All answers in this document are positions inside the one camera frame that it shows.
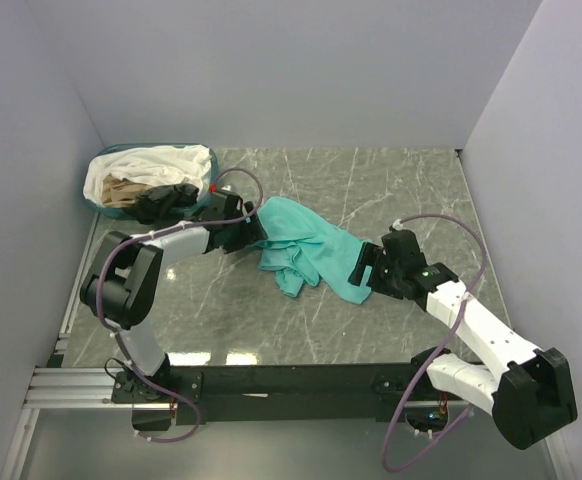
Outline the teal t shirt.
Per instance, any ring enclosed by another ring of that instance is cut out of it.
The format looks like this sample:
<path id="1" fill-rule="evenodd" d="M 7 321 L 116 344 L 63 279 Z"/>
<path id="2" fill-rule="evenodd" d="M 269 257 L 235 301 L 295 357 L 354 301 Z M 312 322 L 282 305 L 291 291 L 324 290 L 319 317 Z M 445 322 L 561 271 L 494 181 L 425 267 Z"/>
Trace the teal t shirt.
<path id="1" fill-rule="evenodd" d="M 296 298 L 305 285 L 325 282 L 342 300 L 361 305 L 371 294 L 349 282 L 363 242 L 313 212 L 284 197 L 271 197 L 258 216 L 267 234 L 258 268 L 272 272 L 281 292 Z"/>

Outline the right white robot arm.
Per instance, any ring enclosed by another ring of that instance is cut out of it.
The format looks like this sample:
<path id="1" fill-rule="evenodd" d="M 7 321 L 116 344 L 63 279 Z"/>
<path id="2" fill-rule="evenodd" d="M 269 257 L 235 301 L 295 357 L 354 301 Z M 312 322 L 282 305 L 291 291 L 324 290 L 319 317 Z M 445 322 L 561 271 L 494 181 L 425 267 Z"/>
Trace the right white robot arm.
<path id="1" fill-rule="evenodd" d="M 479 359 L 471 364 L 434 348 L 410 374 L 409 392 L 423 399 L 440 391 L 461 398 L 489 414 L 501 435 L 520 450 L 576 421 L 567 358 L 518 335 L 446 265 L 428 263 L 412 231 L 393 230 L 379 245 L 363 243 L 349 281 L 414 302 Z"/>

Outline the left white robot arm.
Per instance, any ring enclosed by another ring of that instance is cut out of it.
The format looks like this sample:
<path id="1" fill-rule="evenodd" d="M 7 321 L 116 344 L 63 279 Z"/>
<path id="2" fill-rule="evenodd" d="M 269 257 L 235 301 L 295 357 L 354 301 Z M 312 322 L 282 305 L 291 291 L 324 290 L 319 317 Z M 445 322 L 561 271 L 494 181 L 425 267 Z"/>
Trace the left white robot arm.
<path id="1" fill-rule="evenodd" d="M 135 389 L 147 401 L 164 399 L 171 364 L 151 322 L 159 280 L 167 268 L 214 250 L 229 254 L 265 240 L 257 209 L 237 193 L 219 189 L 192 216 L 145 234 L 108 233 L 80 288 L 89 307 L 115 339 Z"/>

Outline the black t shirt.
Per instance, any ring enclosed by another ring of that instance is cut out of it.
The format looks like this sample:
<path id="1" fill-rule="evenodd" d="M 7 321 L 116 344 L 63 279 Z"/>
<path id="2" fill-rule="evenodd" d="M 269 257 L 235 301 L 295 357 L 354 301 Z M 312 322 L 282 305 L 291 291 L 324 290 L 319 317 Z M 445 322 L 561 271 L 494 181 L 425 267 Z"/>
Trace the black t shirt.
<path id="1" fill-rule="evenodd" d="M 153 225 L 183 218 L 197 204 L 198 195 L 199 188 L 189 183 L 152 187 L 122 211 L 140 224 Z"/>

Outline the tan t shirt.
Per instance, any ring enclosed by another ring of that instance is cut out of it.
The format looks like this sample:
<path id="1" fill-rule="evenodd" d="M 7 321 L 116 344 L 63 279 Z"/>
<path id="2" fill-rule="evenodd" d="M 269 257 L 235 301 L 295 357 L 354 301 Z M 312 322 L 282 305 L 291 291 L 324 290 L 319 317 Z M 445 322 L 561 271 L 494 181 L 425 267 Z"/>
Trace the tan t shirt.
<path id="1" fill-rule="evenodd" d="M 103 182 L 101 202 L 107 208 L 126 208 L 135 204 L 136 197 L 151 188 L 150 185 L 108 175 Z"/>

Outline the black base beam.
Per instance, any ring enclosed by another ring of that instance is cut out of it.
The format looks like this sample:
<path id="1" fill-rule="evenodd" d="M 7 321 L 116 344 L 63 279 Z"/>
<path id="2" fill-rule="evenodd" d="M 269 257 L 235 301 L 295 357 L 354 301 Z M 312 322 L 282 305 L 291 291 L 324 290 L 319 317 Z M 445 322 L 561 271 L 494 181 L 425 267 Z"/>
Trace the black base beam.
<path id="1" fill-rule="evenodd" d="M 111 401 L 131 407 L 142 431 L 231 421 L 387 422 L 416 371 L 410 363 L 174 366 L 148 386 L 123 369 Z"/>

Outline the aluminium frame rail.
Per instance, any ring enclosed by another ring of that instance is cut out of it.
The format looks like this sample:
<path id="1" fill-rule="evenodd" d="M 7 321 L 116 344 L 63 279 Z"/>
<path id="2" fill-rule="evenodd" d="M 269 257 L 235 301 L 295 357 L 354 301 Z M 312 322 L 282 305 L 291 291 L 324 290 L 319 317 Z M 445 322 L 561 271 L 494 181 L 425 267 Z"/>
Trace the aluminium frame rail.
<path id="1" fill-rule="evenodd" d="M 110 405 L 108 396 L 111 393 L 112 381 L 106 378 L 103 371 L 95 368 L 64 368 L 62 366 L 62 357 L 66 353 L 75 322 L 80 280 L 87 264 L 88 253 L 95 238 L 99 219 L 98 214 L 94 215 L 89 227 L 78 271 L 50 357 L 51 365 L 36 368 L 32 374 L 0 474 L 2 479 L 21 477 L 42 411 L 101 409 Z"/>

